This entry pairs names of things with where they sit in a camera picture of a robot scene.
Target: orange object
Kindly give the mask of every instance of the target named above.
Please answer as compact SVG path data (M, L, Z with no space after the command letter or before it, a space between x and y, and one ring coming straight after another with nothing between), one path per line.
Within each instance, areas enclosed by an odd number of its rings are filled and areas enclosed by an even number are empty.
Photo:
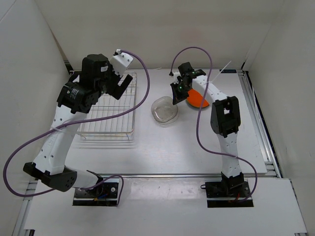
M188 91L189 97L187 98L187 102L192 105L193 107L199 108L202 101L202 96L196 90L189 90ZM205 108L209 105L209 103L205 100L203 103L202 108Z

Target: white board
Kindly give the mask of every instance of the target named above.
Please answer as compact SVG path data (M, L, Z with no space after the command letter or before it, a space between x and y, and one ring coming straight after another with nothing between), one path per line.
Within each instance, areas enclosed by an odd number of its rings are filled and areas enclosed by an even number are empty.
M5 16L10 7L14 4L14 0L1 0L0 2L0 20Z
M34 197L25 229L35 236L294 236L305 225L290 181L261 178L254 207L207 208L200 178L126 179L118 207L72 206L74 190ZM249 179L250 187L254 179ZM36 191L48 189L39 184Z
M218 74L214 70L211 78ZM143 98L147 80L143 70L138 77L137 103ZM197 109L185 101L178 104L179 117L163 128L151 114L152 103L162 96L172 96L169 69L150 70L151 88L145 103L136 110L134 141L96 142L75 137L66 165L97 173L117 174L220 174L221 156L205 152L196 140ZM221 74L215 85L225 94L237 96L240 103L241 126L238 132L239 156L250 161L259 173L265 173L265 163L244 98L238 74ZM217 135L210 127L211 108L201 113L200 139L210 150L220 151ZM253 173L246 163L240 163L244 173Z

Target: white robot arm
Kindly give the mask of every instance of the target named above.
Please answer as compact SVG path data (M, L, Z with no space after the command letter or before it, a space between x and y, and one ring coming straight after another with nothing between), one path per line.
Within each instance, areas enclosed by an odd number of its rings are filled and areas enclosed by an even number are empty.
M64 85L57 99L52 129L61 124L84 120L92 105L107 93L120 99L132 80L127 75L118 85L133 57L117 50L108 60L102 54L88 55L82 61L82 72L74 74ZM65 159L80 124L66 126L49 135L33 162L26 163L23 170L40 179L47 186L65 192L70 188L88 188L103 178L93 172L66 167ZM98 189L92 189L94 195Z
M179 72L173 74L174 82L171 84L174 105L185 100L190 89L201 95L206 90L207 77L204 71L194 70L189 62L183 63L178 69ZM212 104L210 125L219 139L221 153L237 157L237 132L241 124L238 99L235 96L228 97L213 84L209 84L205 99ZM221 186L227 196L240 192L244 175L238 159L222 155L221 176Z
M192 88L199 92L200 94L204 94L206 89L206 76L199 76L192 81ZM209 104L213 104L215 101L223 101L226 100L227 96L221 92L214 84L209 84L206 101ZM238 156L237 152L237 133L232 132L224 137L221 134L217 134L217 137L220 142L221 152L222 153L229 153L235 156ZM228 156L222 156L222 173L226 177L236 177L242 172L239 164L239 160L236 158L231 158Z

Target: clear plastic container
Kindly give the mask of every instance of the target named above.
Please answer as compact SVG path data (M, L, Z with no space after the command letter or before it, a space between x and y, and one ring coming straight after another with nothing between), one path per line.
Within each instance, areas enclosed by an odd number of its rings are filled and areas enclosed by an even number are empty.
M177 120L178 107L171 97L161 97L152 104L151 113L157 123L166 126Z

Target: dish rack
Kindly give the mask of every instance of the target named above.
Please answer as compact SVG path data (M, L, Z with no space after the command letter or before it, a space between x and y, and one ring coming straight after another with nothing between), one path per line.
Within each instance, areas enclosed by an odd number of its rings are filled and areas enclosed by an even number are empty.
M126 75L133 77L128 88L119 100L108 94L102 95L98 103L91 107L87 119L108 117L125 112L136 105L137 74L126 72L121 79L124 81ZM83 123L80 125L77 134L84 139L102 140L132 140L134 131L135 111L118 118L102 120L97 122Z

